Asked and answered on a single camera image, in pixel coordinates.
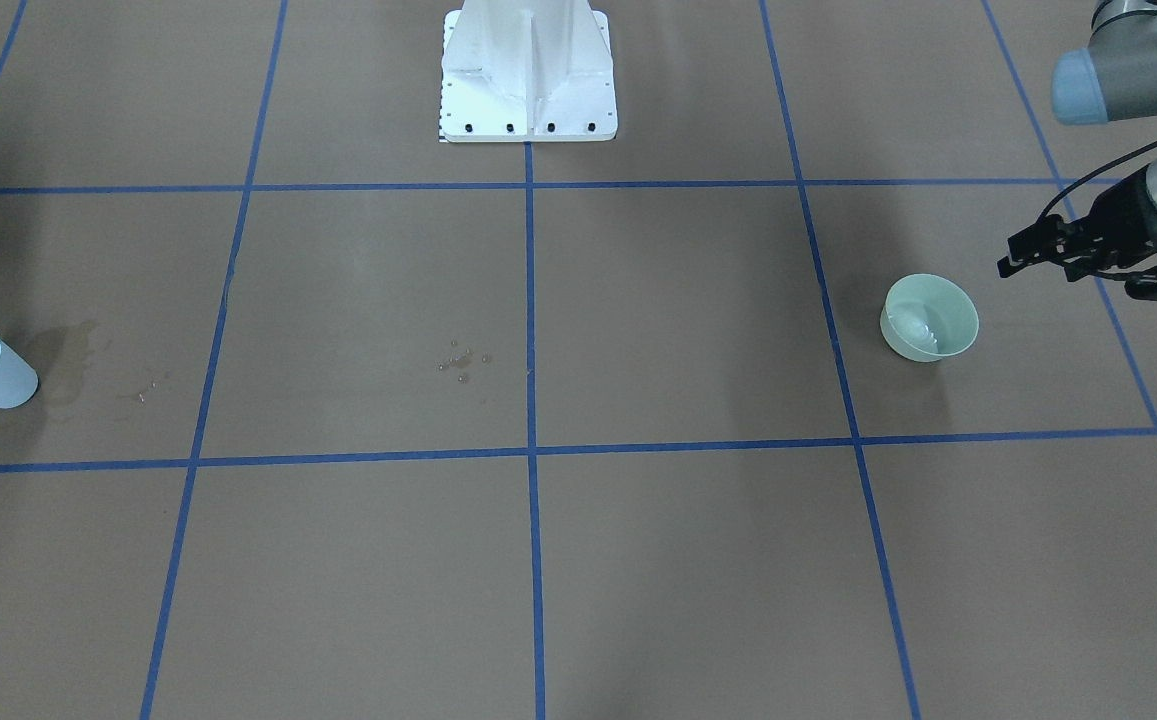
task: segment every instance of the white metal base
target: white metal base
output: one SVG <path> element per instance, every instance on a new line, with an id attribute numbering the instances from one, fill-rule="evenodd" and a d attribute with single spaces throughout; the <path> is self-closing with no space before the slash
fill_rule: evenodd
<path id="1" fill-rule="evenodd" d="M 545 0 L 558 3 L 558 0 Z M 613 53 L 605 13 L 575 12 L 578 22 L 518 12 L 486 19 L 486 5 L 445 15 L 440 138 L 448 142 L 591 142 L 618 133 Z M 590 23 L 585 14 L 591 13 Z M 550 25 L 540 23 L 551 20 Z M 491 47 L 510 28 L 509 47 Z M 450 42 L 459 42 L 451 58 Z"/>

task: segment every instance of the grid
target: grid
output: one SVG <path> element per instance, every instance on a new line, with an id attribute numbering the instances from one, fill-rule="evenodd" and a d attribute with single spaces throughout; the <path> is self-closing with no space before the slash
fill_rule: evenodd
<path id="1" fill-rule="evenodd" d="M 182 490 L 179 515 L 177 515 L 174 546 L 170 556 L 170 566 L 165 578 L 165 590 L 159 611 L 159 623 L 156 637 L 153 639 L 150 660 L 148 664 L 147 686 L 143 692 L 143 705 L 140 717 L 149 719 L 154 696 L 156 696 L 156 684 L 159 677 L 159 662 L 161 662 L 163 644 L 165 644 L 165 632 L 171 620 L 171 609 L 176 583 L 177 568 L 180 564 L 182 542 L 191 509 L 191 497 L 193 497 L 197 471 L 202 468 L 226 468 L 226 466 L 263 466 L 263 465 L 312 465 L 312 464 L 344 464 L 344 462 L 385 462 L 385 461 L 410 461 L 410 460 L 477 460 L 477 457 L 522 457 L 528 462 L 528 492 L 529 492 L 529 515 L 531 515 L 531 556 L 533 578 L 533 661 L 535 661 L 535 697 L 536 715 L 543 720 L 546 717 L 546 675 L 545 675 L 545 637 L 543 637 L 543 567 L 541 567 L 541 528 L 540 528 L 540 493 L 538 493 L 538 457 L 565 456 L 565 455 L 595 455 L 595 454 L 647 454 L 648 451 L 750 451 L 769 450 L 771 448 L 810 448 L 810 447 L 848 447 L 854 451 L 857 462 L 857 473 L 865 498 L 867 514 L 869 514 L 872 541 L 875 544 L 876 561 L 878 561 L 880 581 L 883 582 L 886 605 L 889 605 L 889 618 L 893 626 L 894 644 L 898 652 L 899 662 L 902 668 L 904 685 L 906 685 L 907 700 L 911 704 L 913 719 L 921 717 L 920 701 L 918 700 L 918 688 L 913 678 L 911 660 L 904 641 L 902 619 L 899 612 L 899 602 L 894 592 L 894 583 L 890 576 L 889 556 L 885 550 L 884 532 L 880 529 L 880 520 L 876 510 L 871 490 L 869 469 L 867 469 L 865 450 L 869 447 L 896 446 L 896 445 L 927 445 L 927 443 L 966 443 L 966 442 L 1019 442 L 1019 441 L 1057 441 L 1057 439 L 1074 438 L 1157 438 L 1157 409 L 1155 409 L 1151 394 L 1134 354 L 1130 340 L 1118 318 L 1117 309 L 1110 300 L 1108 288 L 1098 279 L 1095 281 L 1105 311 L 1107 311 L 1110 324 L 1117 332 L 1119 347 L 1125 355 L 1125 361 L 1135 379 L 1136 387 L 1141 395 L 1142 405 L 1150 418 L 1149 427 L 1122 427 L 1122 428 L 1092 428 L 1092 429 L 1036 429 L 1036 432 L 997 432 L 997 433 L 955 433 L 955 434 L 913 434 L 913 436 L 867 436 L 858 427 L 856 413 L 854 413 L 852 390 L 849 389 L 849 377 L 843 360 L 843 352 L 840 350 L 839 333 L 837 331 L 833 301 L 824 269 L 821 267 L 821 255 L 817 233 L 815 228 L 815 215 L 812 215 L 809 188 L 825 186 L 990 186 L 992 184 L 1026 184 L 1026 186 L 1055 186 L 1061 188 L 1070 178 L 1059 171 L 1057 163 L 1051 152 L 1048 141 L 1040 126 L 1036 110 L 1032 108 L 1020 74 L 1014 65 L 1014 57 L 1007 42 L 1007 37 L 1000 29 L 997 17 L 993 12 L 990 0 L 980 0 L 986 19 L 989 20 L 995 41 L 998 44 L 1000 59 L 1007 65 L 1009 74 L 1014 80 L 1014 88 L 1020 100 L 1022 109 L 1030 119 L 1031 127 L 1036 132 L 1036 141 L 1039 142 L 1046 163 L 1052 172 L 1052 178 L 861 178 L 861 179 L 831 179 L 831 178 L 806 178 L 801 168 L 801 157 L 797 146 L 796 128 L 793 124 L 794 101 L 789 101 L 784 90 L 782 68 L 775 50 L 774 28 L 771 23 L 769 8 L 766 0 L 757 0 L 760 6 L 764 22 L 765 41 L 769 51 L 771 68 L 775 82 L 775 90 L 779 98 L 780 110 L 784 132 L 787 133 L 787 149 L 793 161 L 791 178 L 783 179 L 692 179 L 692 181 L 610 181 L 610 182 L 540 182 L 535 179 L 533 147 L 523 147 L 523 182 L 449 182 L 449 183 L 257 183 L 259 152 L 261 152 L 264 123 L 266 123 L 267 108 L 271 101 L 272 86 L 280 64 L 280 49 L 285 28 L 289 0 L 281 0 L 280 12 L 277 15 L 275 36 L 272 38 L 268 56 L 266 81 L 264 81 L 261 103 L 258 108 L 257 122 L 253 128 L 252 149 L 250 149 L 249 164 L 243 183 L 238 184 L 171 184 L 171 186 L 75 186 L 75 188 L 0 188 L 0 194 L 116 194 L 116 193 L 239 193 L 239 213 L 236 216 L 235 232 L 231 241 L 229 260 L 227 262 L 226 278 L 223 279 L 222 297 L 218 304 L 218 319 L 214 325 L 212 347 L 209 352 L 208 368 L 204 387 L 200 391 L 199 413 L 191 443 L 191 451 L 187 457 L 170 457 L 169 460 L 116 460 L 116 461 L 79 461 L 79 462 L 25 462 L 25 464 L 0 465 L 0 473 L 58 473 L 58 471 L 98 471 L 98 470 L 131 470 L 131 469 L 182 469 L 185 470 L 184 488 Z M 0 76 L 5 68 L 8 56 L 12 53 L 14 42 L 19 32 L 22 17 L 24 17 L 28 0 L 20 0 L 12 27 L 8 29 L 5 45 L 0 54 Z M 1110 184 L 1117 178 L 1099 178 L 1095 183 Z M 824 313 L 826 328 L 830 333 L 831 347 L 833 347 L 835 370 L 843 398 L 843 411 L 848 423 L 849 434 L 847 438 L 788 438 L 788 439 L 762 439 L 762 441 L 716 441 L 716 442 L 673 442 L 673 443 L 618 443 L 618 445 L 555 445 L 543 446 L 538 443 L 537 433 L 537 383 L 536 383 L 536 278 L 535 278 L 535 196 L 538 191 L 565 191 L 565 190 L 590 190 L 590 188 L 794 188 L 797 192 L 798 201 L 806 223 L 808 243 L 812 259 L 815 259 L 815 273 L 817 286 L 821 296 L 821 313 Z M 245 221 L 249 211 L 249 203 L 255 192 L 369 192 L 369 191 L 476 191 L 476 190 L 509 190 L 519 191 L 524 196 L 524 236 L 526 236 L 526 445 L 521 447 L 494 447 L 494 448 L 470 448 L 470 450 L 421 450 L 421 451 L 345 451 L 344 454 L 322 455 L 270 455 L 270 456 L 206 456 L 202 454 L 204 433 L 206 433 L 209 419 L 209 405 L 213 395 L 214 381 L 218 374 L 218 358 L 221 354 L 224 341 L 227 324 L 227 295 L 229 295 L 231 280 L 235 275 L 236 259 L 238 259 L 241 247 L 243 247 L 245 234 Z M 1075 208 L 1070 200 L 1067 200 L 1068 213 L 1075 215 Z"/>

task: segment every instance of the brown floor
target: brown floor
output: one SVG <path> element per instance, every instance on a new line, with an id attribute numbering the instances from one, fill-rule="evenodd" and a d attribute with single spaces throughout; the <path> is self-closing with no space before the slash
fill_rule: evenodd
<path id="1" fill-rule="evenodd" d="M 600 0 L 532 149 L 455 5 L 0 0 L 0 719 L 1157 719 L 1157 304 L 994 266 L 1093 1 Z"/>

